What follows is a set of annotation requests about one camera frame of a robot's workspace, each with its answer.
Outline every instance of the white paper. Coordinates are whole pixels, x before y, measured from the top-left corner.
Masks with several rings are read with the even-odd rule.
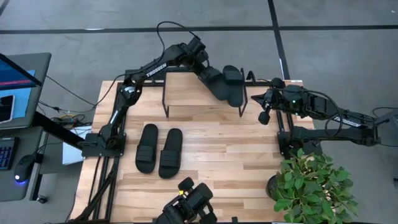
[[[86,139],[87,133],[91,133],[91,126],[77,127],[75,129],[71,129],[70,131],[79,135],[81,138]],[[62,164],[69,165],[80,161],[83,161],[83,158],[81,157],[81,150],[64,142]]]

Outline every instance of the computer mouse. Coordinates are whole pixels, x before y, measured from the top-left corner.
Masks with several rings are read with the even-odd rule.
[[[32,174],[33,165],[35,164],[34,155],[26,155],[22,157],[14,169],[14,177],[17,182],[23,182],[29,179]]]

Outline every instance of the green leaves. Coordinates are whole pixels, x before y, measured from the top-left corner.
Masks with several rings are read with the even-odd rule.
[[[316,173],[316,172],[311,172],[311,173],[309,173],[309,174],[307,174],[306,176],[305,176],[305,178],[312,178],[312,177],[316,177],[318,174]]]
[[[325,178],[323,176],[319,176],[317,178],[317,184],[322,184],[325,181]]]
[[[276,204],[274,205],[274,211],[279,212],[282,209],[291,206],[291,204],[292,201],[289,199],[279,199],[278,201],[276,201]]]
[[[298,157],[298,158],[301,158],[303,155],[304,155],[303,149],[299,149],[299,150],[297,151],[297,157]]]
[[[294,185],[294,179],[291,179],[285,183],[285,189],[291,189],[293,185]]]
[[[334,216],[333,210],[330,207],[330,204],[326,200],[322,200],[322,209],[323,213],[329,216],[330,218]]]
[[[343,224],[351,220],[346,211],[356,214],[357,203],[349,188],[353,182],[342,167],[335,169],[326,155],[305,155],[302,149],[291,152],[291,160],[281,162],[274,211],[286,211],[289,223]]]
[[[311,207],[309,207],[308,205],[304,205],[303,206],[303,211],[304,213],[308,214],[308,215],[313,215],[315,212],[311,209]]]
[[[347,171],[339,171],[338,174],[337,174],[336,181],[337,182],[341,182],[343,180],[346,180],[348,176],[349,176],[349,172],[347,172]]]
[[[322,191],[322,187],[314,181],[306,182],[304,187],[304,194],[309,195],[312,194],[314,191]]]
[[[285,181],[289,181],[289,180],[291,180],[292,179],[292,173],[291,172],[287,172],[286,174],[285,174]]]
[[[340,182],[340,186],[347,188],[347,187],[352,187],[354,185],[353,181],[350,179],[346,179]]]
[[[300,214],[300,213],[301,213],[301,206],[300,206],[300,204],[294,205],[294,207],[293,207],[293,216],[295,217],[295,216],[297,216],[297,215]]]
[[[332,183],[331,183],[330,181],[328,181],[328,182],[325,184],[325,190],[330,190],[330,189],[331,189],[331,186],[332,186]]]
[[[292,169],[287,163],[284,163],[284,162],[281,162],[280,166],[282,167],[282,172],[285,172],[286,170],[291,170]]]
[[[319,197],[315,194],[307,195],[306,198],[310,202],[319,202],[320,201]]]
[[[320,174],[320,175],[328,175],[329,171],[327,171],[327,170],[318,170],[318,174]]]
[[[304,177],[301,176],[299,178],[296,178],[295,182],[294,182],[294,187],[298,190],[303,186],[304,183]]]
[[[330,181],[331,183],[334,183],[334,182],[336,182],[336,175],[335,175],[335,173],[334,173],[334,172],[330,174],[329,181]]]

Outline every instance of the plant pot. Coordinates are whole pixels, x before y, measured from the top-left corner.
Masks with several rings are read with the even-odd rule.
[[[267,183],[266,186],[266,192],[269,198],[273,199],[274,201],[276,201],[277,199],[274,198],[271,194],[271,192],[275,192],[276,188],[278,188],[278,183],[276,181],[276,175],[273,175]]]

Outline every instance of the black slipper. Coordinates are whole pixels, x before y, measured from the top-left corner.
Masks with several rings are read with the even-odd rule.
[[[144,174],[150,174],[155,169],[157,134],[156,125],[145,125],[137,146],[136,166]]]
[[[208,67],[198,77],[218,100],[229,98],[228,85],[225,82],[224,74],[219,70]]]
[[[181,166],[182,132],[173,128],[167,134],[164,149],[160,153],[159,176],[169,179],[175,176]]]
[[[232,107],[240,107],[243,104],[243,76],[241,72],[232,65],[227,65],[223,69],[225,82],[228,84],[229,98],[228,103]]]

